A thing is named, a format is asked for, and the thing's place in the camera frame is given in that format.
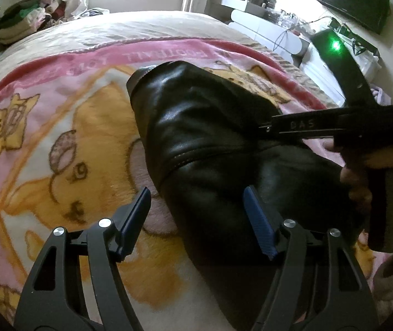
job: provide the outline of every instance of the folded clothes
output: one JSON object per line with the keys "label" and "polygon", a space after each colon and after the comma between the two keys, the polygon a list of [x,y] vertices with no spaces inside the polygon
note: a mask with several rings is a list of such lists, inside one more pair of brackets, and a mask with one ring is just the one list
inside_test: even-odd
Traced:
{"label": "folded clothes", "polygon": [[54,0],[50,5],[45,7],[45,11],[48,14],[52,14],[54,11],[57,10],[57,8],[59,7],[60,4],[61,4],[61,0]]}
{"label": "folded clothes", "polygon": [[24,19],[9,28],[0,29],[0,39],[12,39],[26,30],[37,31],[45,17],[45,9],[38,7],[28,12]]}
{"label": "folded clothes", "polygon": [[24,19],[28,13],[39,7],[40,0],[26,0],[7,8],[0,19],[0,28],[14,26]]}
{"label": "folded clothes", "polygon": [[53,0],[20,0],[5,10],[0,19],[0,28],[12,27],[22,21],[31,9],[46,7],[52,2]]}
{"label": "folded clothes", "polygon": [[64,17],[65,7],[66,7],[66,2],[61,0],[59,6],[51,14],[52,19],[57,21],[58,19]]}
{"label": "folded clothes", "polygon": [[29,35],[34,34],[35,32],[36,32],[36,30],[29,28],[28,30],[25,30],[25,31],[21,32],[20,34],[13,36],[9,39],[0,39],[0,43],[3,45],[11,45],[14,42],[17,42],[17,41],[19,41]]}

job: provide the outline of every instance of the leather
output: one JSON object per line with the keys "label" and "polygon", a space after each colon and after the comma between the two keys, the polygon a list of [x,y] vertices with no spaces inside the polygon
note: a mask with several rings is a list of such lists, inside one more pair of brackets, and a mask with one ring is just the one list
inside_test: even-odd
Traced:
{"label": "leather", "polygon": [[302,142],[260,139],[258,125],[279,113],[270,101],[183,61],[141,69],[127,87],[147,170],[237,330],[253,325],[274,274],[243,209],[245,187],[305,229],[356,241],[363,220],[341,167]]}

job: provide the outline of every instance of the finger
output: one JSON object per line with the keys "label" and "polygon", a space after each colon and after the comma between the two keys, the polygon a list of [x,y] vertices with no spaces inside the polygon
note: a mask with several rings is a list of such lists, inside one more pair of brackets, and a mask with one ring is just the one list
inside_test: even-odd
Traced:
{"label": "finger", "polygon": [[365,165],[372,169],[393,168],[393,146],[382,148],[367,155]]}
{"label": "finger", "polygon": [[368,186],[368,177],[365,169],[349,169],[347,166],[340,172],[340,181],[351,186]]}
{"label": "finger", "polygon": [[362,213],[371,211],[372,194],[366,187],[357,187],[349,191],[348,197],[356,203],[356,210]]}
{"label": "finger", "polygon": [[372,201],[371,191],[366,186],[357,186],[348,193],[349,198],[356,203],[370,203]]}

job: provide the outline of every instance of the black tool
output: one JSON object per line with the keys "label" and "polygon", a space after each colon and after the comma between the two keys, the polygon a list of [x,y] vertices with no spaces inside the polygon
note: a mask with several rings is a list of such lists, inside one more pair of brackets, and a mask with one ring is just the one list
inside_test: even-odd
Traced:
{"label": "black tool", "polygon": [[[87,230],[54,229],[24,285],[14,328],[19,331],[141,331],[116,263],[132,253],[151,207],[144,188],[130,205]],[[88,318],[79,255],[87,255],[103,325]]]}
{"label": "black tool", "polygon": [[[283,220],[253,186],[244,190],[243,200],[262,252],[278,265],[252,331],[371,331],[379,326],[371,291],[338,229],[314,235],[295,220]],[[307,268],[311,284],[303,288]],[[294,324],[299,297],[308,291],[305,319]]]}
{"label": "black tool", "polygon": [[[346,99],[344,107],[272,117],[260,127],[263,135],[286,139],[334,137],[336,146],[366,152],[393,145],[393,105],[376,103],[359,66],[332,30],[311,36],[311,41],[339,83]],[[368,171],[372,192],[368,245],[375,251],[393,252],[393,183],[385,179],[386,175],[385,170]]]}

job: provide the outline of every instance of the green light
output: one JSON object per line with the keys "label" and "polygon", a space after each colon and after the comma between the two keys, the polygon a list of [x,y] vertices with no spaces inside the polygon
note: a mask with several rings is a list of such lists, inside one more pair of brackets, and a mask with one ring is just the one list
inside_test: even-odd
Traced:
{"label": "green light", "polygon": [[339,51],[340,48],[341,48],[340,42],[339,41],[334,41],[333,44],[332,44],[332,48],[335,51]]}

